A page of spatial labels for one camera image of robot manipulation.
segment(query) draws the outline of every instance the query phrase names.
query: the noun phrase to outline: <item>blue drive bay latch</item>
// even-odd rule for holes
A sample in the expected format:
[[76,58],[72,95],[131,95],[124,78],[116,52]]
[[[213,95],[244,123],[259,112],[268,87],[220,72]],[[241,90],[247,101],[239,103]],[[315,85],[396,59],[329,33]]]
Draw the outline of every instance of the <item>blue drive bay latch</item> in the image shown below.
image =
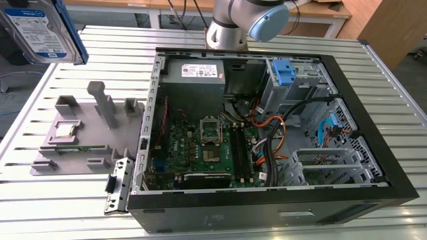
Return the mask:
[[289,86],[295,80],[295,67],[292,67],[289,60],[273,59],[272,70],[277,76],[280,86]]

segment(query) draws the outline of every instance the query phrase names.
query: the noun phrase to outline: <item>ram slot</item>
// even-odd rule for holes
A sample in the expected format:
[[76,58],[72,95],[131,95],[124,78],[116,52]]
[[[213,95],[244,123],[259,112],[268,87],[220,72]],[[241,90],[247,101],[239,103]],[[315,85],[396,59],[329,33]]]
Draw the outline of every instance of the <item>ram slot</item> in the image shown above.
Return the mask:
[[229,131],[233,177],[236,180],[251,178],[248,146],[244,129],[233,127]]

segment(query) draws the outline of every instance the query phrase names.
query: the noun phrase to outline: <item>slotted metal table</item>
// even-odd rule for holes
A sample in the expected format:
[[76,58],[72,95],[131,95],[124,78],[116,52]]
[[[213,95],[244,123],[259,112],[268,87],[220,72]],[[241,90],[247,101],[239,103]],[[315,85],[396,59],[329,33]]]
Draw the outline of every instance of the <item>slotted metal table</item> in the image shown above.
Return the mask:
[[133,217],[104,216],[107,174],[32,176],[59,95],[92,102],[91,80],[115,101],[147,100],[156,47],[203,48],[204,32],[87,26],[87,65],[52,64],[0,144],[0,239],[413,239],[427,236],[427,117],[368,45],[280,36],[249,51],[333,55],[420,198],[340,225],[148,235]]

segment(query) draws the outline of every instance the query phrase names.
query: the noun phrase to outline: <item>circuit board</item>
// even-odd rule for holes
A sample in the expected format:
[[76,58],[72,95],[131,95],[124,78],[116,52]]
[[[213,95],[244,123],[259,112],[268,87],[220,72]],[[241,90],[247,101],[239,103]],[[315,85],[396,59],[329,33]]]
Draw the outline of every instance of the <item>circuit board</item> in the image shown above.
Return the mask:
[[[235,165],[232,157],[232,146],[231,146],[231,131],[232,126],[223,125],[220,132],[212,125],[207,125],[203,128],[203,136],[217,136],[221,137],[221,143],[213,145],[212,148],[219,149],[217,156],[215,153],[208,151],[207,146],[201,144],[200,125],[199,124],[177,124],[172,126],[168,141],[168,154],[167,159],[155,159],[153,165],[156,172],[156,184],[160,189],[168,190],[175,189],[176,186],[171,183],[176,174],[187,173],[225,173],[232,176],[231,188],[248,188],[257,187],[259,182],[251,178],[244,181],[243,179],[235,179]],[[253,127],[244,128],[245,144],[247,144],[247,156],[251,161],[251,148],[252,138],[256,137],[256,130]],[[253,176],[252,163],[248,162],[251,175]]]

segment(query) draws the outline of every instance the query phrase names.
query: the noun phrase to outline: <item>hard drive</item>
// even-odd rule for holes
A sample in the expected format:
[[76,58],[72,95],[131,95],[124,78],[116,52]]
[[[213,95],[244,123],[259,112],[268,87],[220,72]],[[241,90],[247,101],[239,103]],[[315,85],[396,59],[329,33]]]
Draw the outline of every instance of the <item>hard drive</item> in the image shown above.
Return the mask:
[[0,23],[31,63],[87,63],[63,0],[0,0]]

